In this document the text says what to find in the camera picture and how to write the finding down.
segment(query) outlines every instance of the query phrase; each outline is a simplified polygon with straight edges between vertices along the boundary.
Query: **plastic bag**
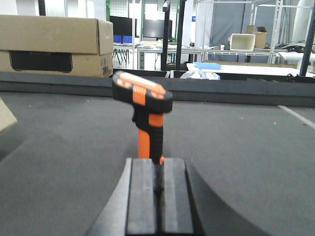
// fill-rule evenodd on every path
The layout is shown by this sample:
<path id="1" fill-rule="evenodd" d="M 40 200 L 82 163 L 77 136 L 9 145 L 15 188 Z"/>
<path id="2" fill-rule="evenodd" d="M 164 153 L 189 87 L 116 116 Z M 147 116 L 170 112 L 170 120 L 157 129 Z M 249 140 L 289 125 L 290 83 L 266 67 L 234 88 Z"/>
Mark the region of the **plastic bag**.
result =
<path id="1" fill-rule="evenodd" d="M 204 72 L 198 68 L 185 72 L 181 79 L 206 79 L 206 80 L 219 80 L 220 76 L 213 72 Z"/>

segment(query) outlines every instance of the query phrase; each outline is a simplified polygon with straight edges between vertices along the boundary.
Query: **cardboard box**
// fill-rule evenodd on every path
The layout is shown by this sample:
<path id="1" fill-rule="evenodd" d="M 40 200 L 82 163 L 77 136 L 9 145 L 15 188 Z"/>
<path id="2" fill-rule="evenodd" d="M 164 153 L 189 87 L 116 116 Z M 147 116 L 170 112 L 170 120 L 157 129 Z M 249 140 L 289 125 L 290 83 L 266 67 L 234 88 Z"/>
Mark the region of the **cardboard box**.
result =
<path id="1" fill-rule="evenodd" d="M 0 71 L 109 76 L 113 24 L 97 19 L 0 15 Z"/>
<path id="2" fill-rule="evenodd" d="M 48 71 L 48 70 L 14 70 L 10 61 L 9 51 L 0 51 L 0 71 L 23 72 L 36 74 L 55 74 L 55 75 L 79 75 L 94 77 L 109 77 L 113 74 L 112 54 L 91 55 L 91 54 L 72 54 L 70 72 Z"/>
<path id="3" fill-rule="evenodd" d="M 246 33 L 255 35 L 255 47 L 265 48 L 267 40 L 267 29 L 264 26 L 257 27 L 258 32 L 254 32 L 254 25 L 247 26 Z"/>
<path id="4" fill-rule="evenodd" d="M 16 122 L 16 118 L 0 98 L 0 134 L 4 133 Z"/>

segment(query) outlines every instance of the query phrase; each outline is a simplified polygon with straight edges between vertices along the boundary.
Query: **white line on floor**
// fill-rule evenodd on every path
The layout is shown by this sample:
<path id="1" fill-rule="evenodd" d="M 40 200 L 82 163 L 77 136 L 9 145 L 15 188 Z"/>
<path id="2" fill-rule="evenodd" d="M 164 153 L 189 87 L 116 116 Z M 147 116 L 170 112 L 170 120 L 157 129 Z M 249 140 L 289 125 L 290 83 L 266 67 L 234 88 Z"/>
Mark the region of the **white line on floor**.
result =
<path id="1" fill-rule="evenodd" d="M 280 107 L 282 110 L 288 112 L 289 114 L 293 115 L 294 117 L 298 118 L 300 121 L 302 121 L 303 123 L 307 124 L 308 126 L 310 126 L 311 128 L 313 128 L 315 130 L 315 123 L 310 121 L 309 119 L 305 118 L 304 116 L 301 116 L 300 114 L 296 113 L 295 111 L 291 110 L 290 108 L 286 107 L 286 106 L 281 106 L 278 105 L 278 107 Z"/>

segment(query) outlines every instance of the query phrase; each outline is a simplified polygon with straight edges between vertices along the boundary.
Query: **white storage box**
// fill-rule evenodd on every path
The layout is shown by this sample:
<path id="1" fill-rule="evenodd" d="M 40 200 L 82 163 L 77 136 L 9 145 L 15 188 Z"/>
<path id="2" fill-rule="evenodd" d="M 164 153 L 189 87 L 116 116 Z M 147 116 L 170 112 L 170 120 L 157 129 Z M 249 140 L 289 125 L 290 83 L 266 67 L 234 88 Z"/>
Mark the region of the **white storage box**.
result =
<path id="1" fill-rule="evenodd" d="M 255 35 L 244 33 L 233 33 L 229 38 L 230 50 L 253 51 L 255 46 Z"/>
<path id="2" fill-rule="evenodd" d="M 143 41 L 143 46 L 144 47 L 153 47 L 155 43 L 156 43 L 155 41 Z"/>
<path id="3" fill-rule="evenodd" d="M 163 41 L 158 41 L 157 42 L 157 48 L 163 47 Z"/>

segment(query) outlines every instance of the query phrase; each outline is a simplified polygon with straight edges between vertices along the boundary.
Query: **blue bin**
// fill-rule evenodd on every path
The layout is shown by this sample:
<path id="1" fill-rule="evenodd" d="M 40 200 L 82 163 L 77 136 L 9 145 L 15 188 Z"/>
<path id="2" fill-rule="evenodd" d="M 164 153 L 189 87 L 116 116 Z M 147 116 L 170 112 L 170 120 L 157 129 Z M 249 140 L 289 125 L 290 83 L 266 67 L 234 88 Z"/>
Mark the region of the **blue bin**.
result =
<path id="1" fill-rule="evenodd" d="M 121 43 L 122 42 L 122 36 L 121 35 L 114 35 L 114 42 L 115 43 Z"/>
<path id="2" fill-rule="evenodd" d="M 132 36 L 124 36 L 123 42 L 124 43 L 132 43 Z"/>

